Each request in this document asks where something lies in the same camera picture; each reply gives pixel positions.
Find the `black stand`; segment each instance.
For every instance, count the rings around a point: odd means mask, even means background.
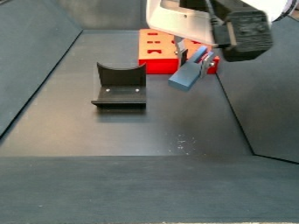
[[[100,91],[91,103],[102,109],[146,108],[146,64],[113,69],[98,63]]]

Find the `blue object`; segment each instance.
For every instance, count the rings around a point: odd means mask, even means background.
[[[169,80],[169,85],[182,91],[189,91],[193,88],[195,81],[202,75],[202,63],[197,63],[202,56],[207,53],[209,47],[202,46],[191,58],[186,61],[181,69]]]

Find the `red block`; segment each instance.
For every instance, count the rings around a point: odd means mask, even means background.
[[[199,42],[185,40],[190,58],[202,46]],[[179,60],[175,54],[174,35],[153,29],[143,29],[139,32],[139,65],[146,63],[149,74],[174,74],[178,70]]]
[[[207,74],[215,74],[219,70],[221,57],[217,56],[214,59],[214,66],[210,67]]]

